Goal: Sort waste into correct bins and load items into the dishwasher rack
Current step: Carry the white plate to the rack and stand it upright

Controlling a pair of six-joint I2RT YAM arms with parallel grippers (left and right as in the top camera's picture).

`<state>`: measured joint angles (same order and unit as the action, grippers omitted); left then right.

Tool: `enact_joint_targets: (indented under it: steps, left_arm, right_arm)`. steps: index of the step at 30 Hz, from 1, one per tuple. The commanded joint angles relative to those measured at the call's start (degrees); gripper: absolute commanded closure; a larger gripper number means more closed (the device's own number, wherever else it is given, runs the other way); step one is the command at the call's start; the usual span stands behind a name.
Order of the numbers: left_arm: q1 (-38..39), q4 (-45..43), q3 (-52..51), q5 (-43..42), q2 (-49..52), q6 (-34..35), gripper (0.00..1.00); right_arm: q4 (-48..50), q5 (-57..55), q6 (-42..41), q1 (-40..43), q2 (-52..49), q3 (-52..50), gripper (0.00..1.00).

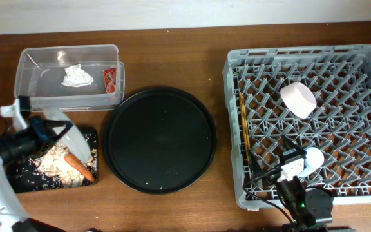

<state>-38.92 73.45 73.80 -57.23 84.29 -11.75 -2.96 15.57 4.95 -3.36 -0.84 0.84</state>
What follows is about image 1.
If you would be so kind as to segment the light blue cup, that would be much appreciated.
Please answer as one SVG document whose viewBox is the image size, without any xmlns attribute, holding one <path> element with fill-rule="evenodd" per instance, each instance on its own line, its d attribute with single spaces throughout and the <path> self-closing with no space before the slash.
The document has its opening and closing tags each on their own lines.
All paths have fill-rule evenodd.
<svg viewBox="0 0 371 232">
<path fill-rule="evenodd" d="M 315 172 L 324 163 L 324 155 L 322 151 L 315 147 L 309 147 L 305 149 L 306 158 L 304 170 L 298 174 L 298 177 L 305 178 Z"/>
</svg>

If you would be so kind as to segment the wooden chopstick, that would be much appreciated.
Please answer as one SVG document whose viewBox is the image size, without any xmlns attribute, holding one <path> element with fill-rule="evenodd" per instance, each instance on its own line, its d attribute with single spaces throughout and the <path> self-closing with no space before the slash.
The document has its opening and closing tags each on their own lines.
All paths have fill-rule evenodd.
<svg viewBox="0 0 371 232">
<path fill-rule="evenodd" d="M 244 96 L 243 94 L 240 92 L 240 97 L 241 97 L 241 108 L 242 108 L 242 121 L 243 121 L 243 127 L 244 127 L 244 136 L 245 136 L 245 144 L 246 144 L 246 150 L 247 152 L 249 152 L 249 150 L 251 149 L 251 143 L 250 143 L 250 138 L 249 138 L 249 125 L 248 125 L 248 121 L 247 121 L 247 110 L 246 110 L 246 107 L 245 107 L 245 99 L 244 99 Z"/>
<path fill-rule="evenodd" d="M 245 153 L 247 157 L 247 162 L 250 161 L 249 156 L 249 138 L 248 138 L 248 132 L 247 132 L 247 119 L 246 119 L 246 112 L 245 112 L 245 105 L 244 105 L 244 99 L 241 91 L 239 93 L 239 103 L 240 103 L 240 109 L 241 109 L 241 120 L 242 120 L 242 129 L 243 129 L 243 139 L 244 139 L 244 146 L 245 146 Z"/>
</svg>

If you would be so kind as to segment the pink white bowl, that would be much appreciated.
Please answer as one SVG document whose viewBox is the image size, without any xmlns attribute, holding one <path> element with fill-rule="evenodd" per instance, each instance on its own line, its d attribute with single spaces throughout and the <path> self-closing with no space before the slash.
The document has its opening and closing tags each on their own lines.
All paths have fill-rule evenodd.
<svg viewBox="0 0 371 232">
<path fill-rule="evenodd" d="M 286 107 L 301 119 L 306 119 L 317 106 L 316 98 L 311 90 L 300 82 L 283 87 L 280 95 Z"/>
</svg>

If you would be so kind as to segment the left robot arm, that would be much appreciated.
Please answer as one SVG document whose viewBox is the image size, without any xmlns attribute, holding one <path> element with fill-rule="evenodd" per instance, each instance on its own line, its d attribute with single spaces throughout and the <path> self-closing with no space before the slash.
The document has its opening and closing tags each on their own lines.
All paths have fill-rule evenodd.
<svg viewBox="0 0 371 232">
<path fill-rule="evenodd" d="M 0 137 L 0 231 L 61 230 L 29 216 L 8 181 L 5 166 L 44 154 L 72 127 L 71 121 L 53 121 L 35 116 L 26 129 Z"/>
</svg>

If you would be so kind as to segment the white paper napkin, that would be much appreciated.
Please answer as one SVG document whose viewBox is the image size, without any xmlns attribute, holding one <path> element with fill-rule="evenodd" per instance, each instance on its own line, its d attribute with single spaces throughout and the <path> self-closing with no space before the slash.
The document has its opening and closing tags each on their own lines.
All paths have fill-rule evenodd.
<svg viewBox="0 0 371 232">
<path fill-rule="evenodd" d="M 65 73 L 63 86 L 79 88 L 93 83 L 93 77 L 81 68 L 81 64 L 65 68 Z"/>
</svg>

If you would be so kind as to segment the grey plate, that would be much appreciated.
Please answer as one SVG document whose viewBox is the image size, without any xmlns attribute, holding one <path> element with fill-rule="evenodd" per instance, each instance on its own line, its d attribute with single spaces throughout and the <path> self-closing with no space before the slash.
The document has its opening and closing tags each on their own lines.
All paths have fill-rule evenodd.
<svg viewBox="0 0 371 232">
<path fill-rule="evenodd" d="M 69 121 L 70 118 L 58 108 L 43 108 L 46 119 L 53 121 Z M 71 122 L 71 128 L 65 133 L 61 142 L 82 162 L 91 158 L 91 150 L 80 130 Z"/>
</svg>

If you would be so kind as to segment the red snack wrapper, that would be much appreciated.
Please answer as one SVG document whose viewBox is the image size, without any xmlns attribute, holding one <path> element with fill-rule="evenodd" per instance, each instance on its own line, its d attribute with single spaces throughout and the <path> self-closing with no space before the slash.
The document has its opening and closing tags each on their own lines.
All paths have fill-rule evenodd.
<svg viewBox="0 0 371 232">
<path fill-rule="evenodd" d="M 103 71 L 106 93 L 113 93 L 116 90 L 117 69 L 109 68 Z"/>
</svg>

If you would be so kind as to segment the orange carrot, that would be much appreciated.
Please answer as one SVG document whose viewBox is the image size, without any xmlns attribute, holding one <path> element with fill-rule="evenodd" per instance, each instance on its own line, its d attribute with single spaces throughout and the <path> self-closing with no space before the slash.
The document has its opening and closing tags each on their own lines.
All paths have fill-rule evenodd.
<svg viewBox="0 0 371 232">
<path fill-rule="evenodd" d="M 72 168 L 76 169 L 89 182 L 95 182 L 95 177 L 91 171 L 72 153 L 65 155 L 64 160 Z"/>
</svg>

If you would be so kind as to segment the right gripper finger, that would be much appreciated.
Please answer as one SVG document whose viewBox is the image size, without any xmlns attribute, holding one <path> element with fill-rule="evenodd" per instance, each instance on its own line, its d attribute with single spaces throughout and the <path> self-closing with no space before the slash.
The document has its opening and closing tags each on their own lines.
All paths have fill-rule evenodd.
<svg viewBox="0 0 371 232">
<path fill-rule="evenodd" d="M 287 151 L 295 150 L 295 151 L 298 151 L 300 153 L 303 152 L 303 148 L 301 146 L 297 145 L 293 140 L 288 138 L 286 135 L 282 135 L 281 138 L 283 140 L 283 145 L 284 145 L 284 147 Z"/>
<path fill-rule="evenodd" d="M 258 161 L 256 157 L 254 156 L 254 153 L 249 150 L 249 159 L 250 159 L 250 167 L 252 169 L 252 174 L 254 176 L 261 175 L 263 173 L 262 168 L 258 164 Z"/>
</svg>

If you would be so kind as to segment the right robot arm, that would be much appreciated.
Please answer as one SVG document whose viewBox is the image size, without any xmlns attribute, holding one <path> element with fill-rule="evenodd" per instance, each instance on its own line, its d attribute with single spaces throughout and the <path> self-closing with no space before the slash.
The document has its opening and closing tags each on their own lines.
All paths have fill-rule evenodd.
<svg viewBox="0 0 371 232">
<path fill-rule="evenodd" d="M 307 177 L 323 165 L 324 156 L 315 147 L 302 148 L 287 136 L 282 137 L 285 151 L 278 155 L 279 164 L 262 171 L 257 162 L 252 163 L 252 178 L 243 185 L 247 195 L 260 200 L 248 190 L 249 186 L 260 183 L 263 187 L 274 186 L 278 199 L 288 212 L 289 220 L 282 225 L 283 231 L 328 231 L 333 221 L 334 195 L 319 186 L 306 186 L 300 179 Z"/>
</svg>

